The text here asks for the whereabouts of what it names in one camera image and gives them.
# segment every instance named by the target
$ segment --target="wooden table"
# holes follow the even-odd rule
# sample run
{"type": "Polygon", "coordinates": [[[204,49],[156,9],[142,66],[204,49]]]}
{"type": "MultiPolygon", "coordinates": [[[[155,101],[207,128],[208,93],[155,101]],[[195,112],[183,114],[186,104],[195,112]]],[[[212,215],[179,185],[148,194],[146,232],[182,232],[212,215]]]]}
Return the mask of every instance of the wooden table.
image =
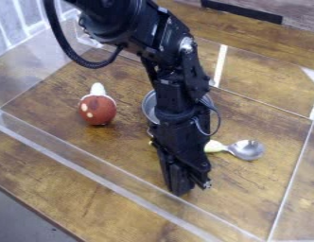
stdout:
{"type": "MultiPolygon", "coordinates": [[[[226,15],[219,22],[211,21],[219,13],[200,9],[195,12],[187,6],[160,2],[186,16],[194,32],[204,38],[212,36],[211,24],[218,25],[227,18],[234,18],[233,15],[226,15]]],[[[270,30],[271,27],[279,31],[277,26],[269,25],[270,30]]],[[[231,39],[233,32],[229,28],[225,42],[237,41],[237,37],[231,39]]],[[[221,45],[206,40],[198,41],[204,66],[214,73],[221,45]]],[[[249,36],[237,42],[237,45],[241,44],[254,48],[257,46],[249,36]]],[[[281,52],[277,49],[273,53],[278,56],[283,53],[281,56],[286,60],[289,55],[294,56],[301,51],[304,55],[298,59],[294,56],[291,60],[309,63],[308,66],[313,67],[309,57],[314,58],[314,52],[293,48],[291,45],[291,53],[285,52],[286,48],[281,52]]],[[[258,52],[270,53],[265,45],[258,52]]],[[[101,60],[107,56],[104,50],[91,50],[85,54],[93,60],[101,60]]],[[[6,58],[0,59],[2,65],[9,61],[6,58]]],[[[304,231],[304,226],[289,232],[285,228],[291,226],[291,217],[314,217],[314,138],[308,147],[310,151],[306,152],[310,156],[306,159],[313,162],[302,166],[304,172],[298,173],[302,180],[297,187],[300,190],[291,195],[302,196],[304,212],[302,215],[297,213],[301,209],[300,199],[289,200],[290,214],[283,213],[279,217],[281,230],[274,230],[278,211],[285,209],[281,206],[285,192],[296,166],[300,165],[313,125],[308,117],[314,105],[314,83],[297,65],[233,48],[227,58],[221,87],[212,90],[212,98],[225,118],[223,128],[215,139],[231,143],[239,139],[258,138],[267,150],[266,156],[257,163],[245,163],[229,154],[211,155],[214,189],[206,192],[195,189],[179,204],[188,202],[206,213],[212,213],[212,225],[198,214],[188,213],[187,205],[172,207],[172,204],[164,204],[168,206],[167,211],[172,211],[175,216],[144,207],[139,200],[135,202],[136,199],[121,196],[123,192],[117,188],[108,188],[81,175],[76,169],[60,164],[60,157],[49,157],[48,151],[37,143],[26,142],[24,137],[18,141],[13,139],[24,136],[18,125],[24,127],[24,122],[28,122],[37,135],[45,131],[45,139],[56,137],[63,144],[69,144],[67,152],[83,150],[84,154],[89,154],[85,156],[89,160],[85,159],[79,164],[92,173],[107,173],[107,166],[92,161],[99,158],[152,183],[156,191],[160,188],[166,190],[156,151],[147,144],[147,121],[142,112],[142,101],[151,90],[147,72],[137,61],[123,57],[108,68],[97,71],[69,63],[2,107],[2,111],[21,121],[16,131],[0,129],[0,188],[87,241],[203,241],[214,239],[212,235],[226,241],[265,240],[269,236],[279,239],[314,239],[314,225],[308,225],[308,232],[304,231]],[[91,84],[96,81],[103,81],[108,93],[119,102],[119,116],[113,124],[99,129],[88,127],[77,114],[80,98],[89,92],[91,84]],[[301,194],[305,189],[312,192],[301,194]],[[198,227],[190,232],[184,227],[190,226],[187,228],[191,229],[191,225],[198,227]]],[[[29,68],[36,72],[41,69],[34,63],[29,68]]],[[[164,202],[159,197],[150,199],[156,200],[158,204],[164,202]]]]}

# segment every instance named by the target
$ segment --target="spoon handle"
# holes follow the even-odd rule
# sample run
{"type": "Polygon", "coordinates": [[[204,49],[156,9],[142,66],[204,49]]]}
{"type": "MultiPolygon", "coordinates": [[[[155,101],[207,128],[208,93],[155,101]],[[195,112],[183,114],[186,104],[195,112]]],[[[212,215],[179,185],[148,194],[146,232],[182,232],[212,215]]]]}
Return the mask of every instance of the spoon handle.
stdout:
{"type": "Polygon", "coordinates": [[[207,153],[216,153],[222,151],[229,151],[229,147],[225,146],[219,141],[211,140],[211,142],[204,147],[204,151],[207,153]]]}

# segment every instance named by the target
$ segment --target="spoon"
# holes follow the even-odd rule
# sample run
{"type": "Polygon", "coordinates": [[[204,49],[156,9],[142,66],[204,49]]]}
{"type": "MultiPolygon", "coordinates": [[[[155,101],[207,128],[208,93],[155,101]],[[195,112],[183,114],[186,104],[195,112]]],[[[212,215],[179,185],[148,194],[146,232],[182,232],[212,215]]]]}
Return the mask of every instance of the spoon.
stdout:
{"type": "Polygon", "coordinates": [[[211,140],[206,145],[206,152],[216,153],[222,151],[227,151],[239,159],[251,162],[262,157],[265,146],[254,140],[242,140],[230,146],[225,146],[219,141],[211,140]]]}

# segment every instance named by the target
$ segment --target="clear acrylic enclosure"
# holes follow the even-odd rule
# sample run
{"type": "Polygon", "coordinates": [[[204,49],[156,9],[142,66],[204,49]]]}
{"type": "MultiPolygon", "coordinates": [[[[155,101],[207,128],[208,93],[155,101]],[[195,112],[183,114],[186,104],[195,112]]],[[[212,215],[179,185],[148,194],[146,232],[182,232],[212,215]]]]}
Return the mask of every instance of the clear acrylic enclosure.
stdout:
{"type": "MultiPolygon", "coordinates": [[[[112,48],[85,36],[77,16],[64,25],[80,53],[104,59],[112,48]]],[[[137,57],[123,52],[107,69],[87,70],[67,60],[50,30],[37,38],[0,58],[10,66],[28,48],[38,61],[30,68],[22,60],[13,67],[18,78],[0,83],[17,90],[0,96],[2,132],[207,241],[314,240],[314,70],[196,38],[225,120],[214,139],[225,144],[258,139],[266,154],[254,163],[227,153],[210,155],[214,188],[178,198],[148,145],[142,102],[152,88],[137,57]],[[20,89],[20,79],[32,77],[38,78],[20,89]],[[101,129],[77,114],[97,81],[119,103],[117,119],[101,129]]]]}

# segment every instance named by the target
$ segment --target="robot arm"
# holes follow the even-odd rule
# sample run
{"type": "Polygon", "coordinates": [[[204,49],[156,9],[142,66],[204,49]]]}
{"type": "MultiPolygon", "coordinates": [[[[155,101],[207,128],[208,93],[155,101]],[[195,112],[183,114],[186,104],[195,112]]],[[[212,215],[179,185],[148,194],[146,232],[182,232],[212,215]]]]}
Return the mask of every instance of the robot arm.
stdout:
{"type": "Polygon", "coordinates": [[[109,60],[93,63],[72,49],[63,34],[54,0],[44,0],[57,40],[69,57],[88,68],[111,64],[127,49],[142,57],[156,92],[159,124],[152,143],[170,191],[182,196],[198,184],[211,187],[212,166],[204,153],[211,140],[210,77],[198,56],[190,28],[152,0],[65,0],[83,12],[80,25],[100,43],[117,46],[109,60]]]}

